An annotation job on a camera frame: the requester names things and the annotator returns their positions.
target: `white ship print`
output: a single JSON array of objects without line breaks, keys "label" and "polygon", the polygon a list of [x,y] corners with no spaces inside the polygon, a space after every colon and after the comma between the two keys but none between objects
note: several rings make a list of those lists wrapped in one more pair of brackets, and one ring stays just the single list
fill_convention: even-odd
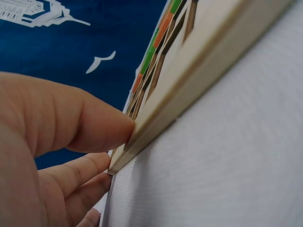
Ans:
[{"label": "white ship print", "polygon": [[0,19],[27,27],[60,25],[67,20],[90,26],[73,18],[56,0],[0,0]]}]

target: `wooden edge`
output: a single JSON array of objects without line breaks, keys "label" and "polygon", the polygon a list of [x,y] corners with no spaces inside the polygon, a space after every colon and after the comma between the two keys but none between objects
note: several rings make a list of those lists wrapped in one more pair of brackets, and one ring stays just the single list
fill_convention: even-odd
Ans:
[{"label": "wooden edge", "polygon": [[214,1],[146,102],[130,141],[110,169],[120,170],[217,82],[291,2]]}]

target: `hand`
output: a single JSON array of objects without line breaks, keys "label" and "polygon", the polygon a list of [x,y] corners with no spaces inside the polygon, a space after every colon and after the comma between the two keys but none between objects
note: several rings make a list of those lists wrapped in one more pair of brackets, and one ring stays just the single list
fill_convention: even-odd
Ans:
[{"label": "hand", "polygon": [[[99,213],[88,211],[111,183],[104,152],[133,126],[81,89],[0,73],[0,226],[95,226]],[[33,157],[64,147],[91,154],[37,171]]]}]

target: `blue cloth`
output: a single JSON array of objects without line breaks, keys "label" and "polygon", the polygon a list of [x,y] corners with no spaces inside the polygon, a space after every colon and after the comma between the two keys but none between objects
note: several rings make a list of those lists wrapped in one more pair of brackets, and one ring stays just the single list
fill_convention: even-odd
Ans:
[{"label": "blue cloth", "polygon": [[[34,23],[50,11],[54,0],[38,2],[35,10],[21,23]],[[22,73],[71,86],[80,87],[122,110],[150,37],[166,0],[59,0],[75,21],[59,25],[29,27],[0,19],[0,70]],[[91,73],[86,74],[94,57],[108,57]],[[39,169],[62,164],[83,154],[60,150],[36,159]]]}]

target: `textured white surface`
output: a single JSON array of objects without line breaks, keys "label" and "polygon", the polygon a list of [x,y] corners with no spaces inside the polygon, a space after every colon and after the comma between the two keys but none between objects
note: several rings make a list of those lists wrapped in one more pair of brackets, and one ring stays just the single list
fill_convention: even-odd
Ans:
[{"label": "textured white surface", "polygon": [[113,181],[103,227],[303,226],[303,0]]}]

